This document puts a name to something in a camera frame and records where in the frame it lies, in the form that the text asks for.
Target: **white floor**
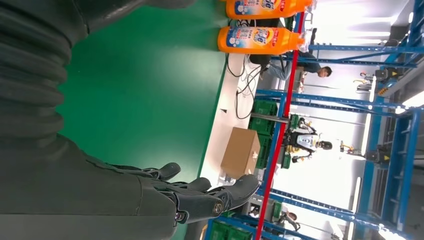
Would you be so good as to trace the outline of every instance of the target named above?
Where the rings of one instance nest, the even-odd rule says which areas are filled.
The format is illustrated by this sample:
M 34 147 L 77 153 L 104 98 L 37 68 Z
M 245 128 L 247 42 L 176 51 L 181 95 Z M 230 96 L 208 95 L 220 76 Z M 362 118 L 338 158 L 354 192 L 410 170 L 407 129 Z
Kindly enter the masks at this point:
M 245 55 L 243 54 L 229 55 L 228 66 L 235 75 L 239 75 L 242 72 L 244 57 Z M 246 64 L 246 69 L 241 77 L 234 77 L 228 69 L 225 72 L 212 132 L 206 149 L 203 168 L 200 173 L 201 177 L 210 180 L 212 187 L 220 185 L 219 178 L 223 175 L 221 162 L 233 127 L 248 128 L 250 117 L 238 119 L 236 116 L 236 92 L 244 89 L 247 86 L 247 82 L 259 72 L 259 68 L 255 70 L 258 66 L 253 63 Z M 250 83 L 253 94 L 256 91 L 258 80 L 259 75 Z M 238 94 L 237 99 L 238 116 L 240 118 L 246 117 L 251 112 L 254 101 L 249 88 L 243 93 Z

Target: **cardboard box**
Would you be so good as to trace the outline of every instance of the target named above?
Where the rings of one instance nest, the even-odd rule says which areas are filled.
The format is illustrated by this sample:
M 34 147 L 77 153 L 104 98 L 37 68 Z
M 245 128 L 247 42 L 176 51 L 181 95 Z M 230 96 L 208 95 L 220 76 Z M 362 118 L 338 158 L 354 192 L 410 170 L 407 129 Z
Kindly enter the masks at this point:
M 231 178 L 238 179 L 255 172 L 261 150 L 255 130 L 234 127 L 226 146 L 221 168 Z

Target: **green floor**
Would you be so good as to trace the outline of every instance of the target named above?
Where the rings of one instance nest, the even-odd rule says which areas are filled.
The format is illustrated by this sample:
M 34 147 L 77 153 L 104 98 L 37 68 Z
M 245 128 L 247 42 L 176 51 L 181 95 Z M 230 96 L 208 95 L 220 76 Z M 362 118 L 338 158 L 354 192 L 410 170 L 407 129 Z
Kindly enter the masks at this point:
M 217 0 L 182 10 L 144 7 L 78 44 L 61 87 L 62 133 L 105 162 L 177 162 L 176 181 L 196 178 L 225 64 L 216 41 L 224 13 Z

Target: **orange detergent bottle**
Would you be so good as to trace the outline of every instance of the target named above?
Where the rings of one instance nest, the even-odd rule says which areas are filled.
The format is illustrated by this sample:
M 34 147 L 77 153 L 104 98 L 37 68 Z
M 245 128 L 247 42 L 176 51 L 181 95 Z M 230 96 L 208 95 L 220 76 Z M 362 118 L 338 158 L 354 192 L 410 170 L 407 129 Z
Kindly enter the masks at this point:
M 298 50 L 305 40 L 283 27 L 223 27 L 218 48 L 224 53 L 280 55 Z
M 313 0 L 227 0 L 226 14 L 236 20 L 288 18 L 312 4 Z

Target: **bottle label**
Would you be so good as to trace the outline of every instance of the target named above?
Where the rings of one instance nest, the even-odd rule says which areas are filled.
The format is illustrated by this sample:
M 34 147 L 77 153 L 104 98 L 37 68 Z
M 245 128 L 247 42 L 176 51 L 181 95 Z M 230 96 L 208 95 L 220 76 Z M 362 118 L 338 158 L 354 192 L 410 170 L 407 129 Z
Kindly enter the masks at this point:
M 238 0 L 235 2 L 236 15 L 261 15 L 279 9 L 284 10 L 286 0 Z
M 232 27 L 226 45 L 232 48 L 273 48 L 278 35 L 278 28 L 273 27 Z

